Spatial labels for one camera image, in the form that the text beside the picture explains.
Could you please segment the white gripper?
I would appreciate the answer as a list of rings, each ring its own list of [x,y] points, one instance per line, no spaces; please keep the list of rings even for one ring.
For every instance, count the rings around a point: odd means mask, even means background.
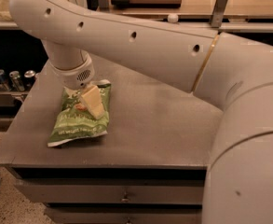
[[[79,100],[82,105],[87,108],[92,117],[100,119],[105,112],[100,90],[96,85],[88,85],[95,75],[94,66],[87,52],[82,53],[82,58],[83,62],[76,68],[61,70],[52,64],[51,69],[60,83],[66,87],[67,95],[76,97],[80,93]],[[80,90],[71,90],[84,87],[86,88],[81,92]]]

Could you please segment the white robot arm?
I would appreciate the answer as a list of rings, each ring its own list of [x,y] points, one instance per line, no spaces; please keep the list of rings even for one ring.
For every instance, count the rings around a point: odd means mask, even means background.
[[[223,110],[207,171],[203,224],[273,224],[273,47],[210,28],[91,11],[86,0],[10,0],[14,22],[41,39],[72,90],[92,54]]]

